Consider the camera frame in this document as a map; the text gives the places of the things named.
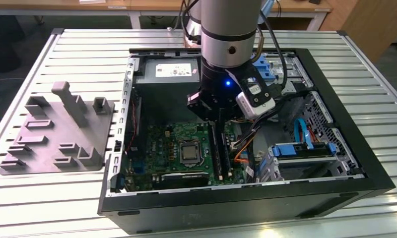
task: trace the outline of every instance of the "white table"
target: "white table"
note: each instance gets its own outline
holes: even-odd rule
[[[283,48],[308,48],[397,186],[397,92],[348,37],[336,32],[278,31]],[[71,82],[84,100],[119,100],[131,48],[182,48],[183,33],[166,30],[66,30],[51,36],[0,123],[0,161],[23,125],[28,97]],[[266,47],[274,47],[270,39]],[[123,237],[98,215],[103,170],[2,176],[0,237]],[[166,234],[163,237],[397,237],[397,188],[324,218]]]

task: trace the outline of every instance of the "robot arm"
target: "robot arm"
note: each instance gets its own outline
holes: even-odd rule
[[[202,90],[200,100],[211,108],[191,108],[204,120],[258,118],[275,107],[278,85],[268,87],[252,65],[256,27],[262,7],[274,0],[200,0],[202,4]],[[250,87],[250,78],[256,84]]]

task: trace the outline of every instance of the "wooden desk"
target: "wooden desk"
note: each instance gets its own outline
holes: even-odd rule
[[[126,15],[132,28],[140,29],[140,16],[176,16],[183,0],[107,0],[84,4],[79,0],[0,0],[0,15]],[[320,5],[307,0],[282,0],[282,17],[311,18],[308,30],[319,30],[332,7],[327,0]],[[271,17],[278,16],[275,4]]]
[[[80,4],[79,0],[0,0],[0,9],[30,10],[115,10],[130,9],[131,0],[107,0],[107,3]]]

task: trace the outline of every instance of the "wooden cabinet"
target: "wooden cabinet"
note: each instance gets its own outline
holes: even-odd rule
[[[376,62],[397,37],[397,0],[327,1],[334,10],[320,30],[344,30]]]

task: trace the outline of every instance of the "silver cylinder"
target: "silver cylinder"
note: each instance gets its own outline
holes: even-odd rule
[[[187,32],[192,36],[202,36],[202,1],[199,1],[195,4],[190,13],[191,13],[191,19],[188,20]],[[200,47],[200,45],[194,43],[187,37],[186,37],[186,45],[187,47],[191,47],[191,48]]]
[[[191,8],[191,16],[194,18],[194,21],[200,24],[202,21],[202,0],[195,4],[195,6]]]
[[[252,56],[262,0],[200,0],[202,55],[210,64],[236,67]]]

